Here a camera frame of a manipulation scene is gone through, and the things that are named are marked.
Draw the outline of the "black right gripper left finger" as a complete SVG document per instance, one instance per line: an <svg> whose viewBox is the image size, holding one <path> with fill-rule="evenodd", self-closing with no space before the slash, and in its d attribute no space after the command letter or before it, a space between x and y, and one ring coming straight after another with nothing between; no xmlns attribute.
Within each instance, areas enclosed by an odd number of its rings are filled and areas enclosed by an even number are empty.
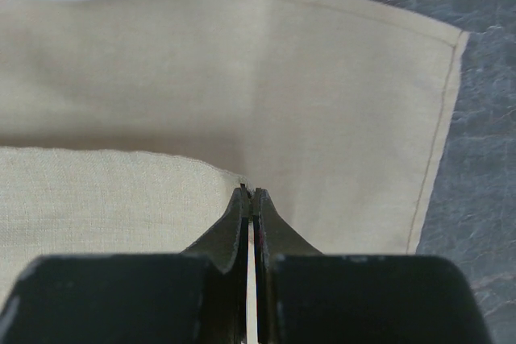
<svg viewBox="0 0 516 344"><path fill-rule="evenodd" d="M242 184L233 191L222 217L182 251L209 261L197 343L247 341L249 205L248 190Z"/></svg>

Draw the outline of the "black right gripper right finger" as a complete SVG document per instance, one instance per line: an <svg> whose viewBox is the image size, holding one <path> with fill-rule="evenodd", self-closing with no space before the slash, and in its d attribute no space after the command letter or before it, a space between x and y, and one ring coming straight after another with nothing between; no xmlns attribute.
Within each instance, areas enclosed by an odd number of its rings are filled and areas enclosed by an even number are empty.
<svg viewBox="0 0 516 344"><path fill-rule="evenodd" d="M307 242L277 212L265 189L252 195L254 257L256 264L257 335L259 343L275 339L273 264L281 255L312 256L322 252Z"/></svg>

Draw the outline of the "beige cloth napkin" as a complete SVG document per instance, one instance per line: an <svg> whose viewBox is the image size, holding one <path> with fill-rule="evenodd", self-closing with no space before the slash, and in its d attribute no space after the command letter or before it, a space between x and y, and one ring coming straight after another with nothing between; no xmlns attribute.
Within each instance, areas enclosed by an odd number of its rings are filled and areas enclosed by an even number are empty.
<svg viewBox="0 0 516 344"><path fill-rule="evenodd" d="M1 294L185 249L237 186L327 254L411 254L468 33L369 0L1 0Z"/></svg>

